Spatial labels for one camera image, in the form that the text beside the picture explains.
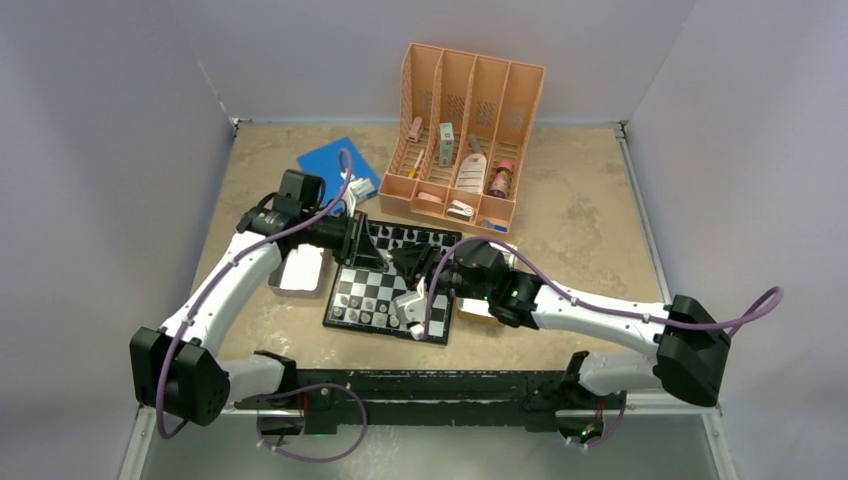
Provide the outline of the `pink eraser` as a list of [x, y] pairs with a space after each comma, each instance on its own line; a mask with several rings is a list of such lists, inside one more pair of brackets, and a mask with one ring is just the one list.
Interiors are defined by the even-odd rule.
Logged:
[[424, 192], [424, 191], [419, 192], [417, 194], [416, 198], [420, 199], [422, 201], [427, 201], [427, 202], [432, 202], [432, 203], [443, 203], [444, 202], [442, 197], [428, 193], [428, 192]]

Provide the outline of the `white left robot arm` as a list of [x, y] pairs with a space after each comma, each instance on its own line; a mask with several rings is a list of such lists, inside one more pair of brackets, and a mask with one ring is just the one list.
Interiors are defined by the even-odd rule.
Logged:
[[267, 351], [221, 362], [223, 340], [254, 292], [303, 245], [322, 248], [340, 266], [385, 271], [388, 263], [369, 236], [366, 213], [343, 197], [324, 205], [324, 180], [284, 172], [277, 191], [240, 219], [225, 254], [193, 295], [157, 329], [141, 327], [129, 344], [136, 399], [156, 412], [164, 438], [175, 436], [167, 416], [207, 426], [230, 404], [261, 397], [284, 409], [297, 399], [294, 360]]

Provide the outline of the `yellow tipped pen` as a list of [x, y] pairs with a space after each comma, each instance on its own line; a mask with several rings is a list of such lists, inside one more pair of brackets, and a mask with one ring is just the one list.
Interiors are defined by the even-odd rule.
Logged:
[[424, 155], [425, 155], [425, 153], [426, 153], [426, 151], [425, 151], [425, 150], [421, 150], [421, 151], [418, 153], [418, 156], [417, 156], [417, 158], [416, 158], [416, 160], [415, 160], [415, 163], [413, 164], [412, 169], [411, 169], [411, 170], [410, 170], [410, 172], [408, 173], [408, 177], [409, 177], [410, 179], [414, 179], [414, 178], [416, 178], [416, 177], [417, 177], [417, 175], [419, 174], [420, 166], [421, 166], [422, 160], [424, 159]]

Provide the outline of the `white stapler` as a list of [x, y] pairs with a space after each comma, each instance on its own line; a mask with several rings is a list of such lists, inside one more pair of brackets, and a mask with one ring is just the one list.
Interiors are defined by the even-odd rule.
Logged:
[[470, 222], [475, 215], [475, 210], [472, 206], [464, 202], [454, 200], [448, 205], [445, 215], [447, 217]]

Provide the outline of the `gold empty tin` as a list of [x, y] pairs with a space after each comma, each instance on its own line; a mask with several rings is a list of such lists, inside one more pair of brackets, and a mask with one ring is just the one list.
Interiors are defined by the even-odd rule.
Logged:
[[[512, 252], [500, 245], [493, 244], [493, 247], [502, 253], [502, 256], [509, 268], [515, 267], [516, 257]], [[458, 318], [463, 321], [496, 328], [504, 327], [504, 324], [489, 313], [488, 302], [486, 300], [458, 298], [457, 315]]]

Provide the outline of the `teal small box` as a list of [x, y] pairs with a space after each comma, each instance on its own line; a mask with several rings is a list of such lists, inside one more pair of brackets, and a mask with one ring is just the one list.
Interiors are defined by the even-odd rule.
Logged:
[[453, 165], [454, 144], [455, 136], [453, 124], [451, 122], [440, 123], [438, 136], [438, 166], [440, 168], [447, 168]]

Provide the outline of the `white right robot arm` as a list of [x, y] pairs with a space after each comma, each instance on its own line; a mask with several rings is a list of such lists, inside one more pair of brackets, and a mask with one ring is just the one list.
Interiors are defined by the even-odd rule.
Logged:
[[731, 339], [699, 301], [590, 294], [552, 281], [536, 267], [518, 270], [509, 256], [523, 257], [487, 237], [461, 240], [447, 250], [430, 244], [391, 249], [388, 261], [411, 291], [396, 303], [399, 318], [415, 339], [424, 338], [435, 298], [446, 294], [485, 302], [506, 326], [568, 331], [623, 346], [614, 354], [572, 356], [561, 392], [576, 407], [612, 393], [652, 389], [695, 406], [717, 405]]

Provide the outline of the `white lotion bottle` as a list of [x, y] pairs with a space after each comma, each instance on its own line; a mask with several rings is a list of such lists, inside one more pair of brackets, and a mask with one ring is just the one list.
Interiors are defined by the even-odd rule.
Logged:
[[459, 164], [453, 187], [475, 194], [483, 192], [487, 173], [487, 159], [483, 154], [472, 153]]

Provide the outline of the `pink capped small bottle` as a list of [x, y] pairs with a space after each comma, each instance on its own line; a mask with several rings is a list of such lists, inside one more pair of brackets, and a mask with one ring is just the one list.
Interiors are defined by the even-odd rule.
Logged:
[[498, 198], [506, 198], [509, 195], [511, 179], [514, 171], [514, 163], [506, 158], [498, 161], [495, 175], [489, 184], [487, 194]]

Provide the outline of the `peach desk organizer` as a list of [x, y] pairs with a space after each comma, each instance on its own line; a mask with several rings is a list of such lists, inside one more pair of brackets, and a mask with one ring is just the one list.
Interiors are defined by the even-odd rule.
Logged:
[[[412, 43], [401, 68], [400, 133], [395, 152], [379, 188], [382, 212], [467, 232], [504, 237], [517, 211], [520, 177], [532, 127], [543, 92], [542, 66], [438, 46]], [[414, 117], [423, 119], [417, 143], [407, 139]], [[454, 128], [454, 163], [438, 166], [439, 124]], [[408, 173], [418, 153], [425, 150], [419, 174]], [[453, 187], [460, 162], [472, 153], [487, 159], [481, 194]], [[497, 163], [514, 163], [509, 195], [487, 194]], [[443, 203], [417, 199], [419, 192], [443, 198]], [[470, 222], [447, 217], [451, 201], [472, 206]]]

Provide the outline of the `black and white chessboard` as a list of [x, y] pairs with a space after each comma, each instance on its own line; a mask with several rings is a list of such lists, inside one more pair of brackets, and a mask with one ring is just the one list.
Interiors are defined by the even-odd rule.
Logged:
[[[411, 246], [421, 240], [427, 240], [445, 252], [462, 239], [459, 231], [385, 221], [372, 221], [370, 235], [383, 255], [393, 248]], [[375, 272], [340, 266], [337, 268], [322, 325], [410, 340], [412, 336], [399, 324], [391, 305], [394, 298], [407, 292], [403, 279], [394, 267], [389, 267], [385, 272]], [[359, 322], [362, 312], [371, 315], [370, 324]], [[379, 314], [387, 317], [384, 326], [375, 324], [375, 316]]]

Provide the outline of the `silver tin with white pieces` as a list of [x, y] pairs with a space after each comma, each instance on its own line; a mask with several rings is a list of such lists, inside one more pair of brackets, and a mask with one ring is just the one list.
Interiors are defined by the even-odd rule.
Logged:
[[323, 248], [300, 245], [271, 272], [267, 285], [280, 297], [317, 298], [323, 289], [324, 263]]

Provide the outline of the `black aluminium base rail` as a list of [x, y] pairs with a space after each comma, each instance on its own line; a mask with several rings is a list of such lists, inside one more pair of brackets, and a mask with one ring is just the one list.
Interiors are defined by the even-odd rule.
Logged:
[[569, 427], [557, 412], [612, 410], [638, 389], [591, 392], [577, 372], [586, 357], [577, 353], [564, 371], [504, 372], [300, 370], [295, 361], [268, 352], [227, 365], [203, 357], [169, 368], [163, 409], [208, 426], [229, 407], [300, 407], [308, 434], [333, 434], [340, 425], [522, 426], [592, 438], [601, 434], [601, 424]]

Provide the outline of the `pink tube in organizer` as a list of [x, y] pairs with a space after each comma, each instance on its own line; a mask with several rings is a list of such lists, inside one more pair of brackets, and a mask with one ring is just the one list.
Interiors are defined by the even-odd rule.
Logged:
[[423, 124], [423, 119], [420, 116], [416, 116], [416, 117], [413, 118], [413, 120], [412, 120], [412, 122], [409, 126], [408, 135], [407, 135], [407, 139], [408, 139], [409, 142], [417, 143], [419, 141], [420, 135], [421, 135], [421, 132], [422, 132], [422, 124]]

